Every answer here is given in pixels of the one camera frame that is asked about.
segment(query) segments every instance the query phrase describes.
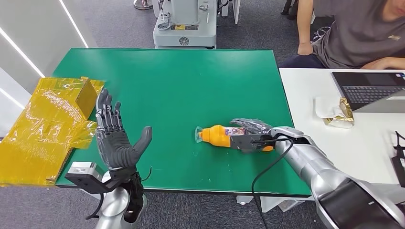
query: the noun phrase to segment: person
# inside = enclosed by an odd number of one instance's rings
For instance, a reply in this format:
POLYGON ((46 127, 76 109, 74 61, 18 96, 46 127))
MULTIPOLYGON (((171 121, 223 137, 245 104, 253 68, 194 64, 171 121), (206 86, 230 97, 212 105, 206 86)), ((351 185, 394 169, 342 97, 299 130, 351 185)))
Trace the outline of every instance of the person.
POLYGON ((297 12, 298 12, 298 0, 294 1, 294 4, 291 7, 292 0, 286 0, 286 4, 284 4, 283 11, 280 13, 281 15, 287 16, 289 20, 297 19, 297 12))
POLYGON ((405 69, 405 0, 305 0, 298 7, 298 55, 281 68, 405 69), (310 43, 312 11, 335 22, 310 43))

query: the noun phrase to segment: machine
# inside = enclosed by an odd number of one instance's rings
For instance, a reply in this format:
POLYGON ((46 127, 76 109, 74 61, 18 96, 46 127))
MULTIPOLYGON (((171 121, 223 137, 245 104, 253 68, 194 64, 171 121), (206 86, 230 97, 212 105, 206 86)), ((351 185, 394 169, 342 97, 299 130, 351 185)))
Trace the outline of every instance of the machine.
MULTIPOLYGON (((96 103, 99 153, 109 171, 102 174, 94 163, 73 163, 66 178, 91 194, 100 194, 96 211, 87 217, 98 217, 97 229, 134 229, 146 207, 141 178, 136 163, 152 138, 151 127, 145 127, 141 139, 129 144, 120 115, 120 103, 114 111, 112 97, 106 89, 96 103)), ((310 187, 317 213, 330 229, 400 229, 405 217, 389 199, 368 182, 355 179, 337 169, 309 136, 291 127, 271 127, 260 120, 234 119, 231 123, 246 128, 250 135, 233 136, 239 149, 260 150, 274 146, 280 157, 260 173, 255 181, 281 158, 285 158, 299 177, 310 187)))
POLYGON ((160 0, 159 6, 156 48, 216 48, 217 0, 160 0))

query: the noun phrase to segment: jeans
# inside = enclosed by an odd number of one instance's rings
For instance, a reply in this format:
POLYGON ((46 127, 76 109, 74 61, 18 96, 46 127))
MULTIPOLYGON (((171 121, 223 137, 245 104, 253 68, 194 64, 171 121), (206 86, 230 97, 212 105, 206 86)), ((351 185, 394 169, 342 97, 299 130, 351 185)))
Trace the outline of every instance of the jeans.
POLYGON ((284 61, 279 68, 326 68, 316 55, 295 55, 284 61))

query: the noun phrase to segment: floor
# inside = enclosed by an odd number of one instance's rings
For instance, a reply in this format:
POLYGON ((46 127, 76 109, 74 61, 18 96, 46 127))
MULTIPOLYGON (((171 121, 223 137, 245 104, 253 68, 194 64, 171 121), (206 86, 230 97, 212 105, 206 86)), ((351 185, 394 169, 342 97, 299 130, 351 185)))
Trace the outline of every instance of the floor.
MULTIPOLYGON (((153 48, 152 10, 133 8, 131 0, 75 0, 99 47, 153 48)), ((242 0, 239 24, 232 9, 218 19, 218 49, 272 49, 278 63, 296 53, 296 23, 279 12, 283 0, 242 0)), ((316 21, 315 28, 323 22, 316 21)), ((241 206, 235 196, 147 193, 142 229, 262 229, 254 203, 241 206)), ((85 220, 98 200, 77 189, 0 188, 0 229, 91 229, 85 220)), ((265 214, 272 229, 322 229, 313 202, 283 213, 265 214)))

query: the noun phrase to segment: white machine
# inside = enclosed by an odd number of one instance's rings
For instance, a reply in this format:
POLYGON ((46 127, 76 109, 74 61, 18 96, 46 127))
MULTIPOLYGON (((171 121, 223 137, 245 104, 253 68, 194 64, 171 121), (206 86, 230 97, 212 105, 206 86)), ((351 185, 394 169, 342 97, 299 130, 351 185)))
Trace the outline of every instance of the white machine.
POLYGON ((217 0, 160 2, 153 30, 156 48, 216 48, 217 0))

